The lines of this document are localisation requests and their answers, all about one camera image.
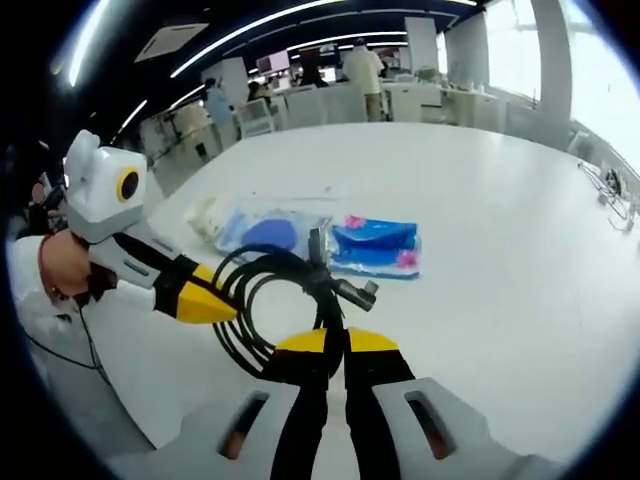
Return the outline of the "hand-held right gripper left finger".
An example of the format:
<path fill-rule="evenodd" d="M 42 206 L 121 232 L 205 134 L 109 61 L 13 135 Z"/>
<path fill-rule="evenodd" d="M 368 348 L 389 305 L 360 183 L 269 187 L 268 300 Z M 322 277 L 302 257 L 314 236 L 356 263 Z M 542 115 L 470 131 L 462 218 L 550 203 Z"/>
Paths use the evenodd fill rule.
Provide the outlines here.
<path fill-rule="evenodd" d="M 179 479 L 309 479 L 327 420 L 333 330 L 280 342 L 236 399 L 185 418 L 172 446 Z"/>

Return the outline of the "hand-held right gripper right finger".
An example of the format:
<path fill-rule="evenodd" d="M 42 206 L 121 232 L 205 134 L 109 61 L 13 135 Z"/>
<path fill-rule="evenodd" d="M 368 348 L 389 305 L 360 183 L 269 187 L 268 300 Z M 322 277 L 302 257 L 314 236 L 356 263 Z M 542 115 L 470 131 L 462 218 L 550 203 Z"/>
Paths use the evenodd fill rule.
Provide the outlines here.
<path fill-rule="evenodd" d="M 396 343 L 350 328 L 344 353 L 347 423 L 364 479 L 500 479 L 505 450 L 486 418 L 431 378 Z"/>

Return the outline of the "person's left hand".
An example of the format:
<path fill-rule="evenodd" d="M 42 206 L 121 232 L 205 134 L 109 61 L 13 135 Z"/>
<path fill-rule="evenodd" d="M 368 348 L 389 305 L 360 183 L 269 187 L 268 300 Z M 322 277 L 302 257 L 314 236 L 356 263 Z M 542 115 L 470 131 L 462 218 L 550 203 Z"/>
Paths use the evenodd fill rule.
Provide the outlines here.
<path fill-rule="evenodd" d="M 115 273 L 93 264 L 85 242 L 69 229 L 43 239 L 38 262 L 44 289 L 54 302 L 87 293 L 99 299 L 116 287 Z"/>

